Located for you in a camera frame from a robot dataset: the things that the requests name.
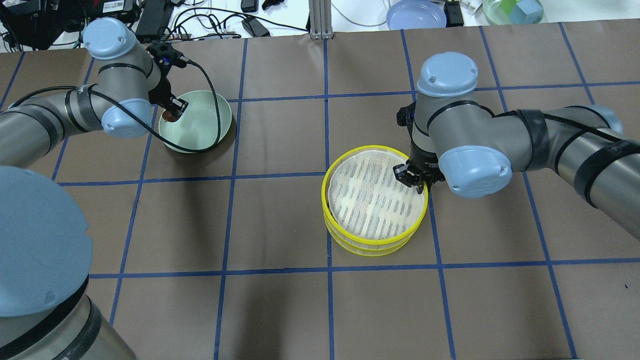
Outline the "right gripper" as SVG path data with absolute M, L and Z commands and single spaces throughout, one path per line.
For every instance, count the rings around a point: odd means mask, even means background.
M 439 168 L 427 167 L 427 170 L 421 170 L 410 161 L 395 165 L 393 175 L 404 186 L 416 188 L 419 195 L 422 195 L 425 190 L 430 190 L 434 184 L 445 181 L 445 176 Z

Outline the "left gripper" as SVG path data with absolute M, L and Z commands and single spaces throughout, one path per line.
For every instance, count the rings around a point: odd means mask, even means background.
M 150 103 L 169 111 L 173 117 L 181 117 L 189 105 L 187 100 L 173 94 L 169 80 L 162 76 L 150 91 Z

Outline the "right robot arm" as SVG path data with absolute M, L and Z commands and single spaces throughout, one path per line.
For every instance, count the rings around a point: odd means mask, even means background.
M 501 191 L 515 173 L 550 169 L 590 207 L 639 236 L 639 142 L 601 105 L 553 111 L 495 113 L 474 93 L 477 64 L 468 55 L 432 55 L 420 69 L 414 103 L 397 123 L 410 137 L 410 154 L 394 166 L 396 180 L 430 191 L 445 182 L 460 198 Z

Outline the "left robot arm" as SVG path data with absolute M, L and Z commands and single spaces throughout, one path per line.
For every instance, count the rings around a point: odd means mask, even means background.
M 89 224 L 59 180 L 30 166 L 72 136 L 153 133 L 153 106 L 187 109 L 166 78 L 162 46 L 144 47 L 124 23 L 99 18 L 83 33 L 98 82 L 42 88 L 1 114 L 1 358 L 135 360 L 87 296 Z

